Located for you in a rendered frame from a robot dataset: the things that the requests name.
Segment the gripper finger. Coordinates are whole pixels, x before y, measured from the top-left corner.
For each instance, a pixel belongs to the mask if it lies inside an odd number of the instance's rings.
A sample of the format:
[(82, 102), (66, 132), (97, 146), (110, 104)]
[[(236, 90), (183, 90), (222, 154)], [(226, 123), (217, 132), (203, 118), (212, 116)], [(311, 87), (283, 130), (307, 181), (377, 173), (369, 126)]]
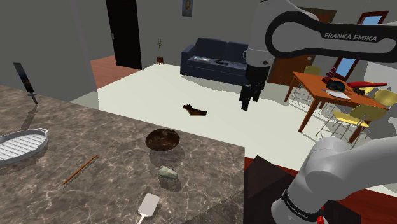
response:
[(247, 111), (249, 102), (252, 99), (254, 102), (258, 102), (260, 96), (260, 87), (256, 85), (244, 85), (242, 86), (239, 100), (241, 102), (241, 109)]

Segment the brown wooden door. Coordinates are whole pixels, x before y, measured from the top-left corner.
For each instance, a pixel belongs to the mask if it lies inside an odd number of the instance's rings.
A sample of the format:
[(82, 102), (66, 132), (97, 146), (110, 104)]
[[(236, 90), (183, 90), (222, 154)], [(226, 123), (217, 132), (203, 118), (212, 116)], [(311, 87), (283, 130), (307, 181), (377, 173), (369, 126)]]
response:
[[(332, 22), (337, 12), (319, 8), (301, 7), (301, 9), (315, 14), (321, 22), (325, 23)], [(304, 72), (307, 66), (313, 64), (315, 58), (315, 55), (302, 55), (291, 59), (275, 58), (267, 82), (290, 86), (294, 77), (293, 71)]]

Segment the dark blue sofa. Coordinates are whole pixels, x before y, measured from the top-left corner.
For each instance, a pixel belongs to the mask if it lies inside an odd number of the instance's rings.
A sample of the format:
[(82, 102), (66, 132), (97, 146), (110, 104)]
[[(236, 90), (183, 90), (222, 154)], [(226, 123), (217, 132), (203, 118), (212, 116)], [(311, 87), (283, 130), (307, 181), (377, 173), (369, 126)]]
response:
[(181, 52), (180, 74), (206, 80), (247, 84), (243, 57), (247, 44), (213, 38), (198, 38)]

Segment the dark brown floor object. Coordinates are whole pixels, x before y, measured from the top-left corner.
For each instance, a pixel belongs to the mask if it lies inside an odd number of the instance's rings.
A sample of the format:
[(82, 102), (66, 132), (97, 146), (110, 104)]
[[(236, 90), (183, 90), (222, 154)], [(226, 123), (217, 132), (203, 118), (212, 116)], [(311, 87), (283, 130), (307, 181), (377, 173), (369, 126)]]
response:
[(190, 104), (183, 105), (183, 109), (187, 110), (191, 116), (205, 116), (207, 114), (207, 111), (195, 109)]

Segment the yellow chair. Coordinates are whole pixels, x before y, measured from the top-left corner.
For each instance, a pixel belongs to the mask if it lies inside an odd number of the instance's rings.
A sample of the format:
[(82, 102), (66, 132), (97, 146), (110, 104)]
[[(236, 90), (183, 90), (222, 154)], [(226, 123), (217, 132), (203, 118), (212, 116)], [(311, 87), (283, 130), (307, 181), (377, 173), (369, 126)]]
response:
[(365, 94), (367, 95), (369, 92), (371, 92), (375, 87), (374, 87), (374, 82), (371, 81), (367, 81), (365, 82), (365, 86), (364, 87), (360, 87), (359, 89)]
[(384, 106), (391, 107), (397, 103), (397, 94), (388, 90), (378, 90), (373, 94), (372, 99)]
[[(305, 70), (304, 70), (304, 73), (312, 74), (312, 75), (316, 75), (316, 76), (319, 76), (320, 72), (321, 72), (321, 68), (317, 67), (317, 66), (306, 66)], [(301, 83), (299, 83), (298, 86), (296, 87), (296, 90), (293, 93), (292, 101), (294, 101), (298, 95), (302, 95), (302, 97), (299, 97), (298, 99), (310, 102), (312, 97), (310, 96), (310, 94), (301, 93), (300, 91), (302, 88), (303, 88), (303, 85)]]
[[(329, 120), (319, 129), (318, 134), (322, 131), (331, 132), (331, 137), (335, 134), (340, 135), (340, 139), (344, 138), (351, 146), (355, 146), (360, 135), (364, 132), (367, 136), (372, 137), (389, 137), (389, 127), (382, 123), (387, 110), (375, 106), (359, 105), (351, 110), (350, 113), (333, 111)], [(331, 120), (335, 120), (334, 125), (338, 126), (333, 130), (326, 130), (325, 127)], [(350, 143), (345, 133), (351, 130), (351, 127), (358, 129), (357, 138)]]

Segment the orange wooden dining table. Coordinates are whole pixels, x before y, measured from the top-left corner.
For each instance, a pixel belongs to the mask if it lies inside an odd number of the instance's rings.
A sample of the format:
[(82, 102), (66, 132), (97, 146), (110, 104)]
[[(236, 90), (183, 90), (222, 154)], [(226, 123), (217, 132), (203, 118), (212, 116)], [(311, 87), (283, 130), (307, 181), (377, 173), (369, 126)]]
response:
[(337, 97), (333, 97), (323, 91), (323, 89), (326, 89), (326, 84), (322, 82), (322, 76), (316, 76), (312, 74), (307, 74), (307, 73), (299, 73), (296, 71), (293, 71), (294, 77), (290, 83), (288, 92), (285, 97), (285, 102), (288, 101), (289, 95), (291, 94), (292, 89), (295, 87), (297, 82), (299, 81), (302, 86), (308, 91), (308, 93), (312, 96), (313, 101), (312, 104), (310, 105), (310, 108), (305, 115), (305, 118), (303, 119), (303, 122), (298, 129), (299, 132), (302, 132), (303, 129), (305, 128), (307, 122), (315, 112), (318, 106), (322, 108), (326, 102), (332, 103), (334, 105), (342, 105), (342, 106), (347, 106), (351, 108), (355, 108), (356, 106), (359, 106), (360, 104), (368, 105), (368, 106), (375, 106), (379, 108), (383, 108), (388, 110), (388, 108), (381, 103), (375, 101), (374, 99), (369, 98), (368, 96), (365, 95), (358, 95), (352, 91), (352, 88), (346, 86), (344, 93), (350, 97), (350, 99), (341, 99)]

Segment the dark brown round bowl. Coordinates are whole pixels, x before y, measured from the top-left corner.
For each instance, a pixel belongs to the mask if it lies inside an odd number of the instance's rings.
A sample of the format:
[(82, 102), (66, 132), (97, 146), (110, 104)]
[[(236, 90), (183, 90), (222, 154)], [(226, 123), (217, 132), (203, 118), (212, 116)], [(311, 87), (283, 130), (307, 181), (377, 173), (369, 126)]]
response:
[(150, 132), (146, 139), (146, 146), (154, 151), (169, 151), (180, 141), (179, 134), (172, 129), (157, 129)]

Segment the red framed window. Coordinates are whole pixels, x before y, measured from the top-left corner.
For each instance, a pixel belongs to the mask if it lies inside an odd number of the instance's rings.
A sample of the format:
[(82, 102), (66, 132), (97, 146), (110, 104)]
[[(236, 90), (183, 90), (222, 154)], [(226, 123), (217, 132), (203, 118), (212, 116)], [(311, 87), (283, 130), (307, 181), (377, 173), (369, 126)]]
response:
[[(377, 25), (383, 23), (389, 12), (386, 11), (373, 11), (362, 13), (357, 24), (359, 25)], [(358, 59), (348, 59), (339, 57), (334, 64), (335, 78), (346, 81), (354, 68), (356, 67)]]

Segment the potted plant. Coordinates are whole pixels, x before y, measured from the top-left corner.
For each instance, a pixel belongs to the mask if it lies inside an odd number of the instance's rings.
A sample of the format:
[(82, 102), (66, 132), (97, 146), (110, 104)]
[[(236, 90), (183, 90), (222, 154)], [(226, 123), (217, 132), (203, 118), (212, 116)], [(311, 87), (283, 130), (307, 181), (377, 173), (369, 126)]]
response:
[(157, 64), (163, 64), (164, 63), (164, 58), (161, 55), (162, 45), (163, 45), (163, 40), (161, 38), (158, 38), (158, 41), (157, 41), (157, 46), (158, 46)]

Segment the small green grey lump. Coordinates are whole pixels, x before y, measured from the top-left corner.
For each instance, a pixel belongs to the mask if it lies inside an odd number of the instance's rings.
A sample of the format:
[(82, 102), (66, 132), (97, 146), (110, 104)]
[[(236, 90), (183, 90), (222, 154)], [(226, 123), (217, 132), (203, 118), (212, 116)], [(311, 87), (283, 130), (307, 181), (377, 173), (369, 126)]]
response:
[(158, 175), (160, 177), (168, 178), (168, 179), (177, 179), (178, 178), (177, 172), (174, 169), (167, 167), (167, 166), (161, 166), (161, 168), (158, 171)]

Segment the black doorway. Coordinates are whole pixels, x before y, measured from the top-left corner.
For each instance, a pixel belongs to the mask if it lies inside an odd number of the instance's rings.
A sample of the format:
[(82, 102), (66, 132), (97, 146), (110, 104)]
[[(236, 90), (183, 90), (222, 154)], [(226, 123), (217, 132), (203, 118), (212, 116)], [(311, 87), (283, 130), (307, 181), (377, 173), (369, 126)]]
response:
[(142, 69), (136, 0), (106, 0), (117, 66)]

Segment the grey spatula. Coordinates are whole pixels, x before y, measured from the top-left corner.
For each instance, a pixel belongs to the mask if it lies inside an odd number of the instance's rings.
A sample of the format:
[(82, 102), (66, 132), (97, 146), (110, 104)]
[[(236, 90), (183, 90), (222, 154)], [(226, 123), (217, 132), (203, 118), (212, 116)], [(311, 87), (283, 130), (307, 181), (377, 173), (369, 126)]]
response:
[(141, 217), (137, 222), (137, 224), (141, 224), (145, 217), (150, 217), (153, 215), (157, 207), (157, 204), (159, 203), (159, 200), (160, 200), (159, 196), (153, 195), (151, 193), (147, 193), (144, 196), (144, 199), (138, 208), (138, 213), (140, 214)]

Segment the brown wooden stick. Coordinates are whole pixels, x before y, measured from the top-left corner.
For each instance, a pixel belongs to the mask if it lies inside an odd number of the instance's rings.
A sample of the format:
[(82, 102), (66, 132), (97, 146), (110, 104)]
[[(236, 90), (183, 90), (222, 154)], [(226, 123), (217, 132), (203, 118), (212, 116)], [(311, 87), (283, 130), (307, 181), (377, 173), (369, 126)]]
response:
[(77, 174), (79, 174), (86, 166), (88, 166), (94, 159), (98, 157), (98, 154), (95, 154), (92, 158), (90, 158), (87, 162), (85, 162), (77, 171), (75, 171), (72, 175), (70, 175), (61, 186), (66, 185), (70, 180), (72, 180)]

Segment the black knife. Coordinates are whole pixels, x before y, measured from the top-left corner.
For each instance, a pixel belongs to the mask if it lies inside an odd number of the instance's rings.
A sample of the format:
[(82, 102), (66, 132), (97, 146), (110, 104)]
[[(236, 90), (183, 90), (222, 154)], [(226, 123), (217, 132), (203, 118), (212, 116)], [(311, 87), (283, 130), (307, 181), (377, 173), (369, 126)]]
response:
[(35, 93), (32, 85), (31, 85), (31, 83), (30, 83), (30, 81), (29, 81), (29, 79), (28, 79), (28, 77), (26, 75), (26, 72), (23, 69), (23, 66), (19, 62), (14, 62), (13, 65), (14, 65), (14, 67), (15, 67), (15, 69), (16, 69), (16, 71), (17, 71), (22, 83), (24, 84), (24, 87), (25, 87), (26, 91), (28, 92), (27, 95), (31, 96), (32, 100), (37, 104), (38, 102), (36, 100), (36, 93)]

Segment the grey oval ribbed baking dish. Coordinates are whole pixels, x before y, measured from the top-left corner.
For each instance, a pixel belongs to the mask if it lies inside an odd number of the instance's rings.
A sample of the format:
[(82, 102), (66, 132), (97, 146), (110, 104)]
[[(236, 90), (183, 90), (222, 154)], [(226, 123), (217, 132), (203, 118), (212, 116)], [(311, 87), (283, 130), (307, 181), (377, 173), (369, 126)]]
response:
[(27, 159), (48, 143), (48, 130), (27, 129), (0, 136), (0, 165)]

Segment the wall picture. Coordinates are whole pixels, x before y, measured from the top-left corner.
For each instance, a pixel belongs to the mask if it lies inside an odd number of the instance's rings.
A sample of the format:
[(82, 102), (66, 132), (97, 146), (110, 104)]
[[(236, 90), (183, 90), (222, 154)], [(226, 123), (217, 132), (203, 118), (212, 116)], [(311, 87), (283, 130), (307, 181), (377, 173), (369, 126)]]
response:
[(183, 17), (192, 17), (192, 15), (193, 15), (192, 1), (193, 0), (182, 0), (182, 16)]

